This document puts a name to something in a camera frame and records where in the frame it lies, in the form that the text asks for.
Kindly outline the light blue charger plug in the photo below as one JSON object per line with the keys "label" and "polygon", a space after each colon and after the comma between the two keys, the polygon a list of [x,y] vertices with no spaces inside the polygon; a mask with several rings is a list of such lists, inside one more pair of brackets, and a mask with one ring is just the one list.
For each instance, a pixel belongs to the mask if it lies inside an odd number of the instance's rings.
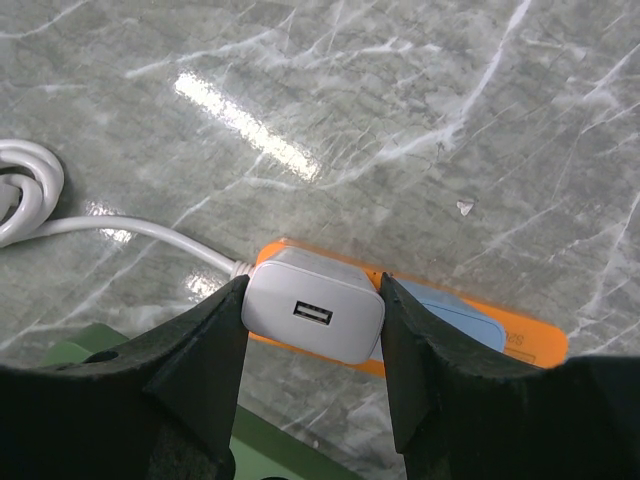
{"label": "light blue charger plug", "polygon": [[487,347],[503,352],[506,344],[504,327],[458,296],[423,284],[397,278],[423,307]]}

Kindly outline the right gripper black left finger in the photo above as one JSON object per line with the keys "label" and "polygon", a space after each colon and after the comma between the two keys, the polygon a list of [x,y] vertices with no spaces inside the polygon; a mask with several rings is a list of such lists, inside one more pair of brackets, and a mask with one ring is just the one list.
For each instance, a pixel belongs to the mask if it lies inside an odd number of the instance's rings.
{"label": "right gripper black left finger", "polygon": [[83,362],[3,366],[2,477],[232,478],[247,284]]}

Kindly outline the green power strip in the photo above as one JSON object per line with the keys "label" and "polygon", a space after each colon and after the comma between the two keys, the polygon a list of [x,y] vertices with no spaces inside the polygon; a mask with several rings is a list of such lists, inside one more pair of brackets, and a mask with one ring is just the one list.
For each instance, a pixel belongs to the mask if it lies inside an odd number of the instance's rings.
{"label": "green power strip", "polygon": [[[43,366],[81,363],[129,339],[101,324],[91,324],[51,346]],[[357,479],[359,476],[312,447],[239,406],[231,437],[236,479]]]}

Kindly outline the white charger plug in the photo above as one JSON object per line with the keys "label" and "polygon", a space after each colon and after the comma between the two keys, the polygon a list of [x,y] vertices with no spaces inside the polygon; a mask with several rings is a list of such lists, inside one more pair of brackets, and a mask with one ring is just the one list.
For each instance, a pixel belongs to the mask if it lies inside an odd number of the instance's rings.
{"label": "white charger plug", "polygon": [[241,311],[260,337],[351,365],[369,360],[384,315],[361,268],[294,246],[257,265]]}

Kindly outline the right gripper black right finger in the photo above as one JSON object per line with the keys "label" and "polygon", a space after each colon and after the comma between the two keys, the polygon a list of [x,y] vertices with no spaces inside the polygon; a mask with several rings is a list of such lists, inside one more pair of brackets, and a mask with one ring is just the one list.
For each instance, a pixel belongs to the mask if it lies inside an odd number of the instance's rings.
{"label": "right gripper black right finger", "polygon": [[542,369],[499,353],[384,276],[381,335],[396,450],[410,479],[635,479],[639,361]]}

